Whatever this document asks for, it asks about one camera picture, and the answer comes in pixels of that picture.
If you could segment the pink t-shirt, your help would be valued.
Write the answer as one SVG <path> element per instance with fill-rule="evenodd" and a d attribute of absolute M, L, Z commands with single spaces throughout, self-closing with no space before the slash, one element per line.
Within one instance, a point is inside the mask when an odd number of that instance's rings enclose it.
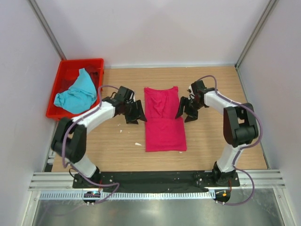
<path fill-rule="evenodd" d="M 183 118 L 176 118 L 179 107 L 178 87 L 157 90 L 144 88 L 145 151 L 187 151 Z"/>

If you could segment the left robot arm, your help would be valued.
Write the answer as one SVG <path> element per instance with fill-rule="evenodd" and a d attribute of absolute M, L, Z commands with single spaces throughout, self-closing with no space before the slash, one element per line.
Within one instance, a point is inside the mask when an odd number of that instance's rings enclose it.
<path fill-rule="evenodd" d="M 103 122 L 124 115 L 127 124 L 146 122 L 141 100 L 135 92 L 120 86 L 109 97 L 99 98 L 99 104 L 87 112 L 73 117 L 63 117 L 55 130 L 51 149 L 61 156 L 64 168 L 71 166 L 89 188 L 101 186 L 99 168 L 86 154 L 87 135 Z"/>

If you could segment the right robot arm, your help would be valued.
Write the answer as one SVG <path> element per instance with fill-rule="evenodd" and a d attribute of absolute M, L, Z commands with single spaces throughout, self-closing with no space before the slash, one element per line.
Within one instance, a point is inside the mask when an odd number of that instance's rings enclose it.
<path fill-rule="evenodd" d="M 219 160 L 214 163 L 211 176 L 216 186 L 223 186 L 234 178 L 237 160 L 243 150 L 249 148 L 259 136 L 253 106 L 225 97 L 216 87 L 207 88 L 202 80 L 192 83 L 188 92 L 188 97 L 180 98 L 176 118 L 186 113 L 185 122 L 195 121 L 202 107 L 214 108 L 223 115 L 223 136 L 227 144 Z"/>

